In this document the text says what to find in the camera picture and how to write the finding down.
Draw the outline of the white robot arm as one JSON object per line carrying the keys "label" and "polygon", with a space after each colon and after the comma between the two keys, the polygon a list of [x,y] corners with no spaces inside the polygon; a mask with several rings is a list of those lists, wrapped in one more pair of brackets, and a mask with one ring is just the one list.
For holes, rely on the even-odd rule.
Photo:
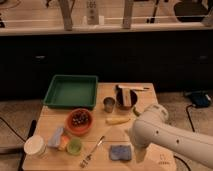
{"label": "white robot arm", "polygon": [[142,149],[154,143],[213,169],[213,137],[170,126],[168,118],[162,105],[146,107],[129,129],[132,145]]}

